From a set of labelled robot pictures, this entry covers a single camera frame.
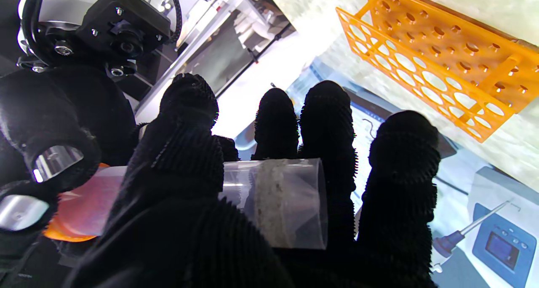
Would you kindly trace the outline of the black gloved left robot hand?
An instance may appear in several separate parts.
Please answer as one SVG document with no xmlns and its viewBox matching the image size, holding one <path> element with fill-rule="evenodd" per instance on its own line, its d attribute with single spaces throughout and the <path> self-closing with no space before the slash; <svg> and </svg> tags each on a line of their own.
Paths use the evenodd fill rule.
<svg viewBox="0 0 539 288">
<path fill-rule="evenodd" d="M 218 194 L 224 158 L 211 130 L 218 104 L 198 75 L 178 75 L 128 163 L 103 234 L 65 288 L 435 288 L 432 233 L 441 156 L 424 115 L 388 117 L 371 143 L 358 238 L 350 198 L 358 156 L 348 94 L 325 80 L 300 119 L 271 88 L 255 118 L 254 160 L 320 158 L 328 201 L 325 251 L 272 248 Z"/>
</svg>

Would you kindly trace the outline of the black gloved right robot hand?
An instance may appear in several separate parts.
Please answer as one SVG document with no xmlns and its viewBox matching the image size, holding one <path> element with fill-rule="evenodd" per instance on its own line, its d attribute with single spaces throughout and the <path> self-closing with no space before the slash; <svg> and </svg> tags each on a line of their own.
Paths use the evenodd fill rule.
<svg viewBox="0 0 539 288">
<path fill-rule="evenodd" d="M 22 229 L 1 226 L 1 270 L 29 252 L 58 207 L 58 196 L 82 186 L 102 163 L 127 165 L 140 141 L 129 100 L 91 66 L 1 78 L 1 202 L 38 200 L 45 210 Z"/>
</svg>

